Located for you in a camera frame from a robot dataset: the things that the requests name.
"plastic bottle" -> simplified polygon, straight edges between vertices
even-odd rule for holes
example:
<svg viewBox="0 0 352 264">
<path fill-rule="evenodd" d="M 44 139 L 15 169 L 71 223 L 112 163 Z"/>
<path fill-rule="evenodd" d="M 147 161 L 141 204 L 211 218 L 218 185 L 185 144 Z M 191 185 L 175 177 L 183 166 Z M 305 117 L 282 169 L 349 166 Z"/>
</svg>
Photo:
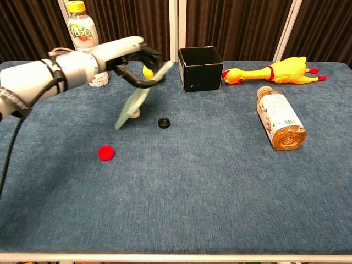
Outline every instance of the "plastic bottle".
<svg viewBox="0 0 352 264">
<path fill-rule="evenodd" d="M 270 86 L 259 88 L 257 96 L 257 111 L 273 147 L 276 150 L 299 148 L 306 130 L 286 97 Z"/>
<path fill-rule="evenodd" d="M 68 20 L 68 26 L 73 38 L 76 49 L 87 52 L 91 48 L 99 45 L 99 37 L 95 24 L 90 16 L 86 13 L 86 7 L 83 1 L 73 0 L 66 3 L 71 16 Z M 93 80 L 89 83 L 92 87 L 101 87 L 109 82 L 109 75 L 106 71 L 94 75 Z"/>
</svg>

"red cap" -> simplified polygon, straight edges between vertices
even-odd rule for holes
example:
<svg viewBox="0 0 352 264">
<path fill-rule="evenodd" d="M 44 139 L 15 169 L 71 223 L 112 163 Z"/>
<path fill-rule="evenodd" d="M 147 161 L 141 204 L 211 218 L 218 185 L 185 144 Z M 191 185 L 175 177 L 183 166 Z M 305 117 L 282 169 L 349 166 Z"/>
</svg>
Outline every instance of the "red cap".
<svg viewBox="0 0 352 264">
<path fill-rule="evenodd" d="M 112 146 L 102 146 L 98 150 L 98 157 L 102 161 L 109 161 L 115 156 L 115 150 Z"/>
</svg>

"chicken's red beak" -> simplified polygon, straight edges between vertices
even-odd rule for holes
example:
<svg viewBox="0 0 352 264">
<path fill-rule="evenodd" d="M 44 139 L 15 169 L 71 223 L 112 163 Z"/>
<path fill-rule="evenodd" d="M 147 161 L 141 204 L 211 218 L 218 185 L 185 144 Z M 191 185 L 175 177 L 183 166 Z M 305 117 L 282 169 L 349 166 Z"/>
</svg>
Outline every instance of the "chicken's red beak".
<svg viewBox="0 0 352 264">
<path fill-rule="evenodd" d="M 221 78 L 225 78 L 225 77 L 226 77 L 226 74 L 227 74 L 229 71 L 230 71 L 230 70 L 224 71 L 224 72 L 222 73 L 222 75 L 221 75 Z"/>
</svg>

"lying bottle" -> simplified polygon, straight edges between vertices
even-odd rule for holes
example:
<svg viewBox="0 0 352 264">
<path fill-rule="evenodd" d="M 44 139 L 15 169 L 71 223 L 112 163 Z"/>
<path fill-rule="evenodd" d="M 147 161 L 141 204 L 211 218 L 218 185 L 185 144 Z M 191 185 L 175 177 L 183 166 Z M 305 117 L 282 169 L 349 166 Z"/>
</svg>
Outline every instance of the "lying bottle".
<svg viewBox="0 0 352 264">
<path fill-rule="evenodd" d="M 276 150 L 299 148 L 306 130 L 286 97 L 270 86 L 259 88 L 257 96 L 257 111 L 273 147 Z"/>
</svg>

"black cable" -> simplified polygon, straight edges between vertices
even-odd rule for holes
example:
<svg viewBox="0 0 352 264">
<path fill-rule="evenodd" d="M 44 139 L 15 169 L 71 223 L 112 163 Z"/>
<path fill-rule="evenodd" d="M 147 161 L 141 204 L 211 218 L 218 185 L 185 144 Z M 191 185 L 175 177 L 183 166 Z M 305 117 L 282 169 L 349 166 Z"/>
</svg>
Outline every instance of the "black cable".
<svg viewBox="0 0 352 264">
<path fill-rule="evenodd" d="M 23 118 L 21 118 L 21 120 L 19 120 L 19 122 L 18 122 L 18 124 L 16 126 L 16 129 L 15 129 L 13 135 L 12 135 L 9 148 L 7 149 L 5 164 L 4 164 L 4 168 L 2 170 L 2 176 L 1 176 L 1 182 L 0 182 L 0 197 L 1 197 L 2 190 L 4 189 L 5 178 L 6 178 L 7 169 L 9 167 L 9 163 L 10 163 L 12 148 L 13 148 L 13 145 L 15 144 L 15 140 L 16 140 L 18 131 L 20 131 L 20 128 L 21 128 L 22 123 L 23 123 L 24 120 L 25 119 L 23 119 Z"/>
<path fill-rule="evenodd" d="M 56 78 L 52 79 L 47 85 L 45 85 L 43 90 L 30 103 L 31 107 L 39 100 L 40 97 L 42 97 L 42 95 L 46 91 L 48 91 L 51 87 L 53 87 L 55 84 L 57 84 L 60 81 L 61 81 L 61 78 L 60 77 L 56 77 Z M 5 179 L 6 179 L 9 163 L 10 163 L 12 149 L 13 149 L 13 146 L 15 144 L 18 132 L 20 131 L 20 128 L 21 128 L 24 120 L 25 120 L 24 118 L 21 118 L 21 120 L 19 120 L 19 122 L 18 122 L 18 124 L 16 126 L 16 129 L 15 129 L 13 135 L 12 135 L 9 148 L 7 149 L 5 164 L 4 164 L 4 168 L 2 170 L 2 176 L 1 176 L 1 181 L 0 181 L 0 197 L 1 197 L 2 190 L 4 189 Z"/>
</svg>

